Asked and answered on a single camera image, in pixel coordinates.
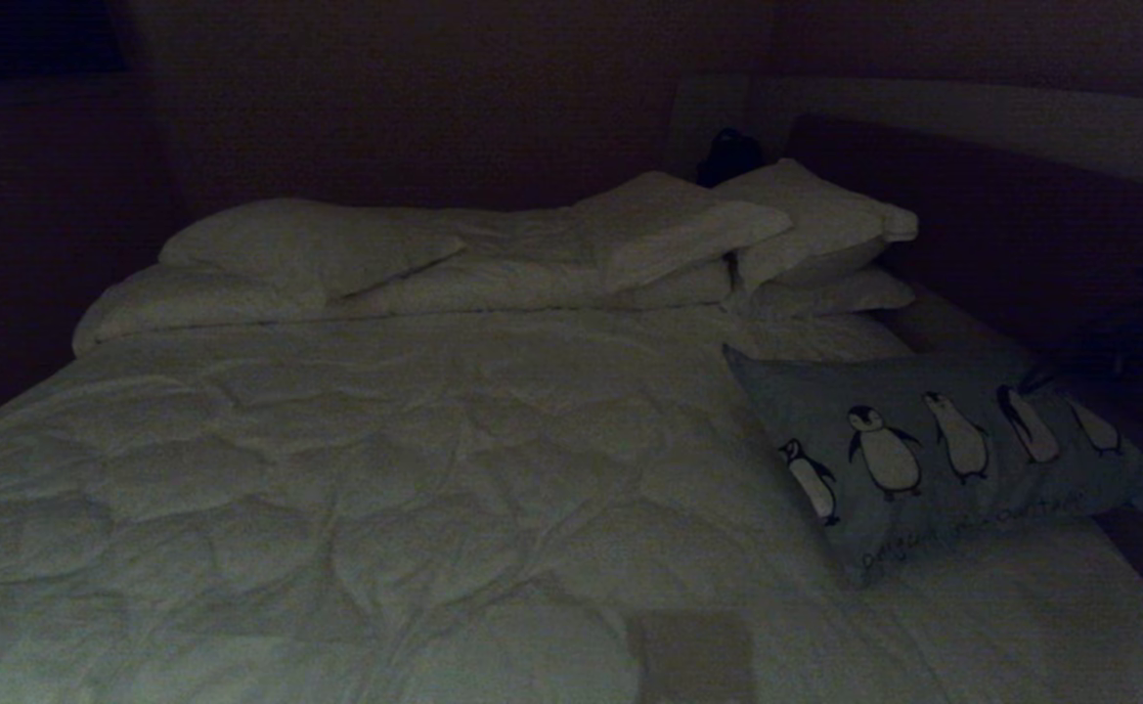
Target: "white bed sheet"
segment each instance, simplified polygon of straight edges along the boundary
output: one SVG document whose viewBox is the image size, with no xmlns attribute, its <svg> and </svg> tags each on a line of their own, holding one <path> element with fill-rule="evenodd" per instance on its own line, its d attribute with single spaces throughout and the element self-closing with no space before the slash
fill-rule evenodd
<svg viewBox="0 0 1143 704">
<path fill-rule="evenodd" d="M 745 624 L 756 701 L 1143 701 L 1088 522 L 841 583 L 722 363 L 868 318 L 434 314 L 106 343 L 0 410 L 0 701 L 637 701 L 629 623 Z"/>
</svg>

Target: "bed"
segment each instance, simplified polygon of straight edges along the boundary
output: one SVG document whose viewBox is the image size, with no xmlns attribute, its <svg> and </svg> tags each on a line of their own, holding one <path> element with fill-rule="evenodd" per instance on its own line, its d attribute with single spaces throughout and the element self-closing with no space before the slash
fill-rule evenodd
<svg viewBox="0 0 1143 704">
<path fill-rule="evenodd" d="M 0 409 L 0 701 L 1143 701 L 1088 518 L 853 584 L 725 362 L 911 357 L 914 214 L 762 302 L 721 256 L 824 219 L 682 187 L 177 235 Z"/>
</svg>

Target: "quilted duvet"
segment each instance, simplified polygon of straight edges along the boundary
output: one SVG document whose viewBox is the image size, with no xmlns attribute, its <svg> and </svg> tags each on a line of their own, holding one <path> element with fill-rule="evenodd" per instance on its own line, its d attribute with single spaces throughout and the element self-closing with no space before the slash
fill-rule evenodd
<svg viewBox="0 0 1143 704">
<path fill-rule="evenodd" d="M 103 344 L 0 410 L 0 701 L 1143 701 L 1089 525 L 841 584 L 724 342 L 903 352 L 716 307 Z M 663 674 L 708 651 L 744 689 Z"/>
</svg>

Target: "wall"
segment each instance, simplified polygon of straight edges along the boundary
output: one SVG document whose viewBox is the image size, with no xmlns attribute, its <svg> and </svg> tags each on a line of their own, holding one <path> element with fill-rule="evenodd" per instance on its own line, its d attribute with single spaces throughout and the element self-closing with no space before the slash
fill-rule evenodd
<svg viewBox="0 0 1143 704">
<path fill-rule="evenodd" d="M 781 1 L 770 71 L 976 80 L 1143 98 L 1143 1 Z"/>
<path fill-rule="evenodd" d="M 0 403 L 69 362 L 85 307 L 183 222 L 129 79 L 0 85 Z"/>
<path fill-rule="evenodd" d="M 686 74 L 758 71 L 770 0 L 123 0 L 193 213 L 277 194 L 563 205 L 660 165 Z"/>
</svg>

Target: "headboard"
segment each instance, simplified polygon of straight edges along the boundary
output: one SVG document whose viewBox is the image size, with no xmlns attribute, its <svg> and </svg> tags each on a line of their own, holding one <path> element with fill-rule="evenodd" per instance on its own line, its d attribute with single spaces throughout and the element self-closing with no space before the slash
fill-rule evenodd
<svg viewBox="0 0 1143 704">
<path fill-rule="evenodd" d="M 805 115 L 785 147 L 920 218 L 884 263 L 1033 349 L 1140 298 L 1143 184 L 960 139 Z"/>
</svg>

